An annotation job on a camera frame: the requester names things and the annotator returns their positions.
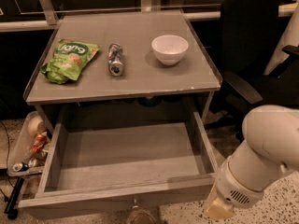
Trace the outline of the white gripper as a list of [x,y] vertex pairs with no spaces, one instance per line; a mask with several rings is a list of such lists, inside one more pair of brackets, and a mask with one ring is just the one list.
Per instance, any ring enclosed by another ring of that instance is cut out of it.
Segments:
[[232,218],[235,216],[234,207],[251,208],[262,197],[262,191],[251,190],[238,182],[225,161],[203,205],[204,214],[212,220]]

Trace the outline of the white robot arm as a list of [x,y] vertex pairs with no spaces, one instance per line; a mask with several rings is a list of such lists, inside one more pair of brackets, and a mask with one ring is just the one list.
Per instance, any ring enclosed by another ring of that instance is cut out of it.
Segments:
[[299,110],[261,105],[243,119],[244,140],[221,165],[204,204],[213,220],[251,208],[274,182],[299,170]]

